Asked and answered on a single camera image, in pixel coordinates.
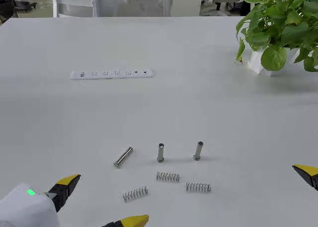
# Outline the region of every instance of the compression spring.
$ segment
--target compression spring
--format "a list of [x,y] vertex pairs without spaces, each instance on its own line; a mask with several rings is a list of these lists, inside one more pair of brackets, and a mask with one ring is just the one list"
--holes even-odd
[[141,196],[145,196],[148,194],[148,188],[146,186],[134,189],[132,191],[128,191],[123,194],[123,198],[125,202],[137,199]]
[[204,183],[186,183],[186,191],[200,191],[200,192],[210,192],[211,185]]
[[157,180],[179,181],[180,175],[177,173],[157,172]]

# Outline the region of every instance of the electrical outlet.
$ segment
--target electrical outlet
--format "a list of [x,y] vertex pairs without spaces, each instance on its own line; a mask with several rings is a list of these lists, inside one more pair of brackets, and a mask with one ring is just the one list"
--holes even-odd
[[113,78],[142,78],[153,77],[154,73],[150,69],[116,69],[99,72],[76,72],[73,71],[71,79],[113,79]]

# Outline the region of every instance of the metal cylinder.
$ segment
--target metal cylinder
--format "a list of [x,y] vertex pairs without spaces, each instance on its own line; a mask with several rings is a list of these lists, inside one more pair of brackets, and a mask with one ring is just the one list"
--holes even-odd
[[164,145],[163,144],[159,144],[158,157],[157,157],[157,161],[158,162],[163,162],[163,160],[164,160],[164,158],[163,158],[163,148],[164,148]]
[[195,155],[193,155],[194,160],[198,161],[200,160],[200,153],[203,147],[203,142],[198,142],[197,150],[195,151]]
[[122,162],[132,153],[134,149],[129,147],[119,158],[114,162],[115,167],[119,168]]

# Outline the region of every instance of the green led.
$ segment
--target green led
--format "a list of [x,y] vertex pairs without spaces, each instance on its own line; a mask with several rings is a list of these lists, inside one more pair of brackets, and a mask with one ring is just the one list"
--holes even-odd
[[35,195],[35,192],[32,191],[31,189],[28,190],[28,193],[29,193],[31,196]]

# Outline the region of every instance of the socket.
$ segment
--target socket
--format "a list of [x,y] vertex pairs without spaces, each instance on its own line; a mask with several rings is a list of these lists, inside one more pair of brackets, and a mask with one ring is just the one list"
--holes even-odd
[[71,74],[72,80],[79,79],[114,79],[114,78],[142,78],[153,77],[154,73],[150,69],[115,69],[98,72],[76,72]]

